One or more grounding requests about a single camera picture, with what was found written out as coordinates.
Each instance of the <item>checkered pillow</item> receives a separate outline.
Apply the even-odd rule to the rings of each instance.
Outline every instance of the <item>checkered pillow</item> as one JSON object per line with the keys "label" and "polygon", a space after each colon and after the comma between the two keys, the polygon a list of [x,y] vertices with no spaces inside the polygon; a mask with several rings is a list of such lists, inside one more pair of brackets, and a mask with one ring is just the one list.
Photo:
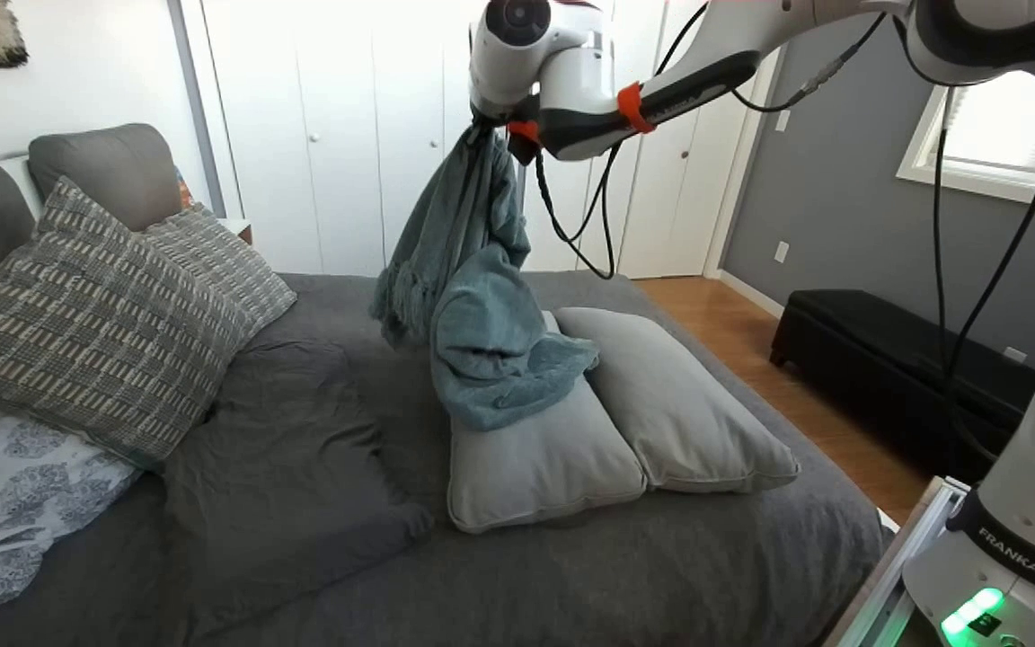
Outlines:
{"label": "checkered pillow", "polygon": [[0,407],[167,459],[249,343],[241,309],[62,179],[0,262]]}
{"label": "checkered pillow", "polygon": [[180,216],[155,222],[149,236],[175,270],[228,295],[249,321],[249,335],[259,335],[294,307],[294,292],[261,262],[261,256],[218,225],[198,202]]}

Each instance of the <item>black storage bin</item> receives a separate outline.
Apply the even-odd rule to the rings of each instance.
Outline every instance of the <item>black storage bin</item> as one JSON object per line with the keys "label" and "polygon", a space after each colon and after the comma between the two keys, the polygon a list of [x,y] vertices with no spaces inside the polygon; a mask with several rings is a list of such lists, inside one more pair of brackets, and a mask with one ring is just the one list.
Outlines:
{"label": "black storage bin", "polygon": [[973,343],[946,383],[939,326],[865,292],[794,292],[774,363],[794,367],[930,473],[966,480],[991,459],[962,434],[1000,454],[1035,391],[1030,367]]}

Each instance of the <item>gray comforter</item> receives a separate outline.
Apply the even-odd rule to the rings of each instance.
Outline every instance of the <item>gray comforter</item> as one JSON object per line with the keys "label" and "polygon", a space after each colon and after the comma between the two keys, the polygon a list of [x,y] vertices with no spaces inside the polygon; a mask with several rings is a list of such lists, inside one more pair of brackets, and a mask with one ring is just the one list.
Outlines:
{"label": "gray comforter", "polygon": [[[799,454],[799,480],[757,496],[650,492],[562,526],[460,537],[446,522],[449,423],[428,359],[381,343],[365,317],[373,282],[292,277],[292,288],[297,307],[261,338],[327,335],[346,349],[381,423],[392,480],[438,530],[327,591],[182,643],[812,643],[884,551],[877,512],[854,485],[703,353],[708,369]],[[551,309],[580,302],[656,317],[621,282],[562,272],[531,277],[531,288]],[[236,381],[261,387],[267,369]],[[0,609],[0,643],[158,643],[175,581],[163,508],[163,479],[149,473],[64,539],[35,586]]]}

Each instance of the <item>green light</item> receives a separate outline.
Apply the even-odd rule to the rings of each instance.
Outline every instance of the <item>green light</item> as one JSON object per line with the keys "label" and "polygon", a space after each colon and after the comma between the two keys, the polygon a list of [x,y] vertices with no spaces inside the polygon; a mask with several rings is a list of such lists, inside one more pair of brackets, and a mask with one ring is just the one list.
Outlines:
{"label": "green light", "polygon": [[943,623],[946,635],[962,631],[973,618],[989,613],[995,603],[1001,603],[1007,593],[1001,591],[976,591],[966,603],[956,609],[956,613],[949,613]]}

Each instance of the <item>gray wall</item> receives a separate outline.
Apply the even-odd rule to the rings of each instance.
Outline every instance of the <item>gray wall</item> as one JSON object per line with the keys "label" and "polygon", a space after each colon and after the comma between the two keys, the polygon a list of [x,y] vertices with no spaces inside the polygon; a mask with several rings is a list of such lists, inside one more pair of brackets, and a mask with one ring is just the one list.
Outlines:
{"label": "gray wall", "polygon": [[[799,37],[785,57],[788,96],[870,22]],[[799,288],[864,288],[934,321],[930,188],[896,179],[930,85],[904,65],[890,24],[843,73],[794,107],[763,143],[726,243],[726,270],[777,302]],[[946,190],[949,326],[989,285],[1023,208]],[[973,326],[980,344],[1017,344],[1035,363],[1035,225]]]}

